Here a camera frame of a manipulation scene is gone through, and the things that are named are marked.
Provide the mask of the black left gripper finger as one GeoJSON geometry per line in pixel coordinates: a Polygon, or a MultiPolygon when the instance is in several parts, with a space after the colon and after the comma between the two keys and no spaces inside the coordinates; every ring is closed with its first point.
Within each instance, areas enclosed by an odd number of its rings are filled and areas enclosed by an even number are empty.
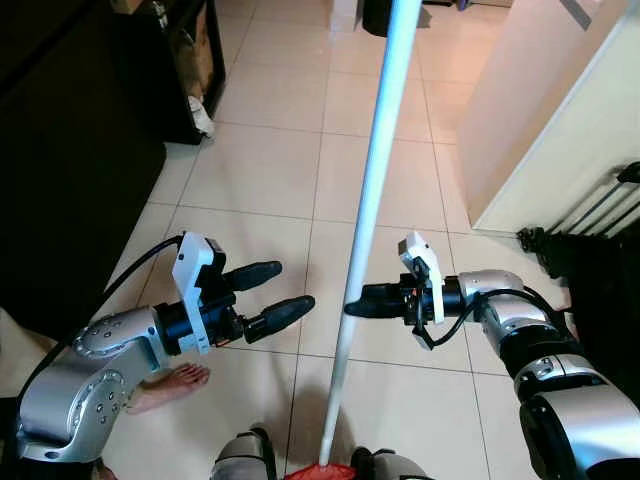
{"type": "Polygon", "coordinates": [[[283,265],[279,261],[252,262],[229,273],[224,280],[232,291],[250,291],[283,273],[283,265]]]}
{"type": "Polygon", "coordinates": [[[274,303],[244,323],[244,340],[252,344],[262,338],[270,337],[301,320],[301,317],[308,314],[314,307],[315,298],[310,294],[302,294],[300,297],[274,303]]]}

